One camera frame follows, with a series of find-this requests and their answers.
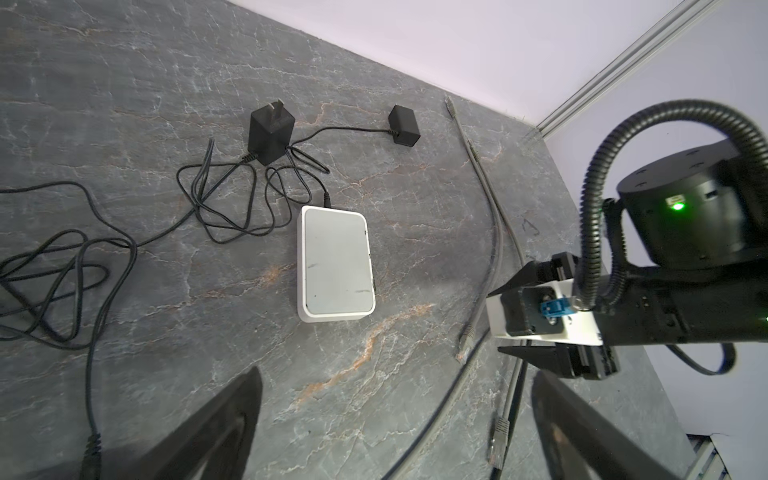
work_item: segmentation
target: gray marble surface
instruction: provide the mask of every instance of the gray marble surface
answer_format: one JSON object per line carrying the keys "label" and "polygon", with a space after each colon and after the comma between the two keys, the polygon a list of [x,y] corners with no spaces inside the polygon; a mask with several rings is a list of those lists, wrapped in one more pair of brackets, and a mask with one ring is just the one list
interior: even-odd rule
{"label": "gray marble surface", "polygon": [[[307,147],[331,167],[324,181],[334,204],[368,220],[374,314],[300,322],[295,225],[219,246],[188,222],[141,250],[94,368],[105,478],[254,364],[265,388],[247,478],[381,477],[458,372],[458,335],[492,251],[488,206],[444,92],[219,0],[0,3],[0,184],[80,181],[139,240],[186,211],[176,169],[200,160],[209,136],[214,160],[237,158],[248,114],[267,102],[285,101],[296,137],[321,125],[386,127],[394,104],[415,110],[414,148],[346,132]],[[528,257],[574,250],[577,211],[540,134],[467,101],[457,107]],[[212,202],[243,215],[246,182],[236,175]],[[266,219],[260,201],[254,215]],[[2,257],[68,227],[106,233],[69,187],[2,196],[0,218]],[[109,247],[89,255],[113,269],[127,258]],[[518,265],[509,245],[505,257],[510,276]],[[25,288],[43,294],[40,283]],[[103,294],[87,295],[86,324]],[[0,303],[15,307],[7,296]],[[64,328],[70,310],[57,306],[51,321]],[[488,432],[511,366],[499,344],[480,352],[481,367],[410,478],[489,474]],[[693,453],[644,351],[620,357],[619,376],[572,387],[684,472]],[[88,436],[84,353],[13,342],[0,358],[0,476],[73,477]],[[505,477],[548,478],[527,396]]]}

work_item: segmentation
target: wall trim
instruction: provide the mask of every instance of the wall trim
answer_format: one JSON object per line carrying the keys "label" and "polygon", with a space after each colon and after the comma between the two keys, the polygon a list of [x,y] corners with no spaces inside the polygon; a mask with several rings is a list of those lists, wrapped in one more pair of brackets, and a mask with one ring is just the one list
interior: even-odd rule
{"label": "wall trim", "polygon": [[544,139],[671,43],[684,30],[704,18],[705,14],[714,10],[721,2],[722,0],[683,0],[603,71],[595,75],[584,87],[538,124],[536,127],[541,131]]}

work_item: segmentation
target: blue connector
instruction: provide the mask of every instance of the blue connector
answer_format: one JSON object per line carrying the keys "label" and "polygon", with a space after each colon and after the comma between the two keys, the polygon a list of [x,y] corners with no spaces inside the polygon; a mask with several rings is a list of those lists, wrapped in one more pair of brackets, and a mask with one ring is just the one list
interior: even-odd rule
{"label": "blue connector", "polygon": [[556,298],[541,303],[541,314],[547,318],[557,318],[559,316],[573,315],[576,309],[571,305],[567,298]]}

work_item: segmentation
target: white router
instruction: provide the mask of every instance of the white router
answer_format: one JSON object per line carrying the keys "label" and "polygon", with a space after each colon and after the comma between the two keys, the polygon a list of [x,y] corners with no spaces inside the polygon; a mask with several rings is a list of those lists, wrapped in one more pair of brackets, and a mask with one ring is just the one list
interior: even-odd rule
{"label": "white router", "polygon": [[363,215],[305,205],[299,218],[298,247],[301,320],[357,320],[373,313],[376,296]]}

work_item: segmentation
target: wall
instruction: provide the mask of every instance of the wall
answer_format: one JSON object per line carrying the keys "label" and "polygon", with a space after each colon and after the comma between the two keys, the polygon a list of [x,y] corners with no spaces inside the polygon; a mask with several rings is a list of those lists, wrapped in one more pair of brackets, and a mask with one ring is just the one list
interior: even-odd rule
{"label": "wall", "polygon": [[680,0],[231,1],[537,124]]}
{"label": "wall", "polygon": [[[574,202],[581,194],[589,160],[605,135],[649,105],[676,98],[706,98],[738,108],[768,129],[766,20],[768,2],[723,0],[701,22],[554,132],[547,145]],[[653,127],[621,151],[607,183],[611,189],[605,194],[615,197],[616,183],[643,164],[721,138],[716,131],[695,124]],[[648,264],[637,235],[627,240],[630,258]],[[662,346],[647,351],[684,429],[712,434],[734,480],[764,478],[768,470],[768,456],[763,453],[764,432],[768,431],[764,412],[768,379],[763,368],[768,364],[768,346],[760,343],[737,348],[737,367],[720,378],[694,373]],[[720,350],[715,346],[688,346],[685,350],[705,366],[719,365]]]}

